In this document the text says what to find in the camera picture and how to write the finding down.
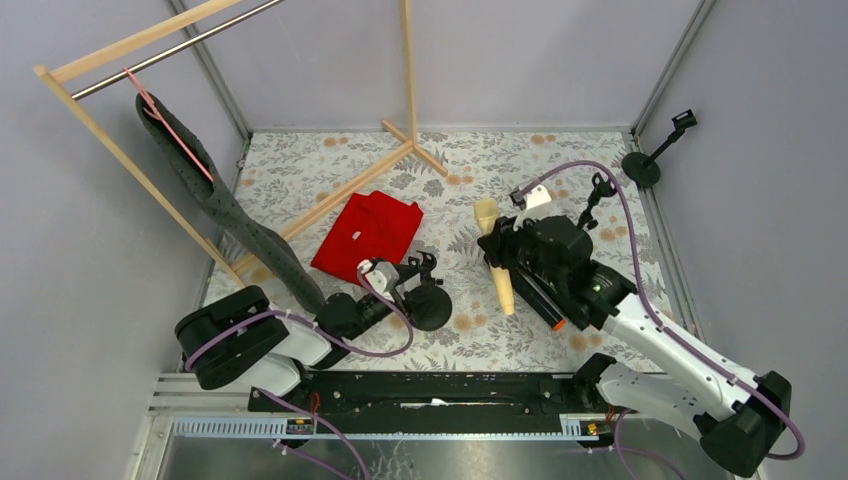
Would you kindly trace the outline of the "beige microphone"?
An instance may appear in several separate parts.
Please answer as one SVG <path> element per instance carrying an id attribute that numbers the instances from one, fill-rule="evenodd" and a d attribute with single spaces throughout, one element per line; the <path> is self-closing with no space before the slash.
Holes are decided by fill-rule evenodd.
<path id="1" fill-rule="evenodd" d="M 481 234 L 478 244 L 490 268 L 499 305 L 505 315 L 511 316 L 515 313 L 515 300 L 510 273 L 503 267 L 499 251 L 500 209 L 493 198 L 485 198 L 474 202 L 473 214 Z"/>

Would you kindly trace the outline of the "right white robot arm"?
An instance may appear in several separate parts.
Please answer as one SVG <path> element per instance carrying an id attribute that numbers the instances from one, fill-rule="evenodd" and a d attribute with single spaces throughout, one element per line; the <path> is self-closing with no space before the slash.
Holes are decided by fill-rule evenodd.
<path id="1" fill-rule="evenodd" d="M 752 476 L 788 425 L 791 385 L 727 359 L 644 301 L 635 283 L 592 259 L 589 235 L 565 216 L 478 223 L 486 262 L 513 289 L 549 298 L 581 330 L 592 327 L 639 350 L 665 373 L 647 377 L 595 354 L 575 379 L 616 407 L 660 420 L 698 441 L 724 470 Z"/>

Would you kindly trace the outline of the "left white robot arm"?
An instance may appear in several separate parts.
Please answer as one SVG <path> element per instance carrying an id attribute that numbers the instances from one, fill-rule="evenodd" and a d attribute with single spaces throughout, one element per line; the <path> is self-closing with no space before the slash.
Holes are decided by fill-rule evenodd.
<path id="1" fill-rule="evenodd" d="M 249 286 L 185 316 L 174 334 L 202 389 L 241 384 L 283 395 L 307 367 L 325 370 L 352 353 L 337 341 L 349 343 L 391 313 L 373 295 L 355 301 L 341 293 L 309 320 L 274 310 L 260 287 Z"/>

